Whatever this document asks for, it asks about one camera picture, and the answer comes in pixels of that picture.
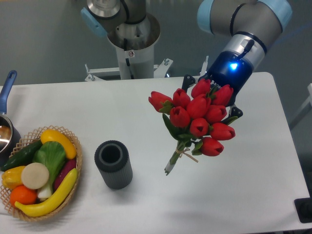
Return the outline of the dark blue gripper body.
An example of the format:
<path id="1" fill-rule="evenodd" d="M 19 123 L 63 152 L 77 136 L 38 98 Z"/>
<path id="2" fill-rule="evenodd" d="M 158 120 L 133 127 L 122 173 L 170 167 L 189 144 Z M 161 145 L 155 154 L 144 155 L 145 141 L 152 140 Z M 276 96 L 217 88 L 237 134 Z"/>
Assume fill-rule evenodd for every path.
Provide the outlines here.
<path id="1" fill-rule="evenodd" d="M 209 79 L 219 88 L 229 85 L 234 92 L 228 105 L 234 105 L 236 96 L 253 73 L 253 66 L 245 59 L 247 52 L 238 55 L 234 52 L 222 52 L 206 74 L 200 79 Z"/>

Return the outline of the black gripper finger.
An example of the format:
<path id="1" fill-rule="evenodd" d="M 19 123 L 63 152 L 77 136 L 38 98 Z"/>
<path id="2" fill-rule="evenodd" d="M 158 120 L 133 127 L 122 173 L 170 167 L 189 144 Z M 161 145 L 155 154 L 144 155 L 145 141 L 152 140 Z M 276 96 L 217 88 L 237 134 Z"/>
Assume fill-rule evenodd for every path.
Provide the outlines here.
<path id="1" fill-rule="evenodd" d="M 188 89 L 192 87 L 194 84 L 196 84 L 196 79 L 191 75 L 185 75 L 183 78 L 181 89 L 187 92 Z"/>
<path id="2" fill-rule="evenodd" d="M 237 106 L 230 106 L 228 116 L 223 120 L 223 123 L 233 123 L 235 120 L 243 116 L 242 110 Z"/>

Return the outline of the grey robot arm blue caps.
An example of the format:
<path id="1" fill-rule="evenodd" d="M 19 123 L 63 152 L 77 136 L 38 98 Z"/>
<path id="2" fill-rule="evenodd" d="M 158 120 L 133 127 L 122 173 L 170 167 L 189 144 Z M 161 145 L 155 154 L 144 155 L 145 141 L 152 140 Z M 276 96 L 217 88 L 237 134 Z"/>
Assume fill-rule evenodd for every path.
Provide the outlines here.
<path id="1" fill-rule="evenodd" d="M 143 0 L 89 0 L 81 10 L 89 29 L 117 52 L 122 79 L 154 78 L 160 25 Z M 202 31 L 231 40 L 200 78 L 229 85 L 237 95 L 292 17 L 285 0 L 205 0 L 197 12 Z"/>

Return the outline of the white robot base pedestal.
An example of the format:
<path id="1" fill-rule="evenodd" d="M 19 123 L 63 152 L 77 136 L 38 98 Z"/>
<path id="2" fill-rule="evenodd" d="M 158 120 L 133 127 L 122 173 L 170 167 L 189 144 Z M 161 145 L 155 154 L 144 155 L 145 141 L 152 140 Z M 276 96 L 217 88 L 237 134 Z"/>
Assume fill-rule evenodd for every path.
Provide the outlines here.
<path id="1" fill-rule="evenodd" d="M 165 58 L 160 64 L 154 64 L 154 48 L 160 37 L 160 25 L 151 14 L 146 14 L 143 21 L 137 24 L 122 23 L 111 32 L 106 32 L 103 26 L 84 8 L 81 15 L 87 26 L 98 37 L 107 38 L 115 48 L 118 67 L 116 68 L 86 68 L 86 81 L 100 81 L 112 76 L 125 79 L 165 78 L 173 60 Z"/>

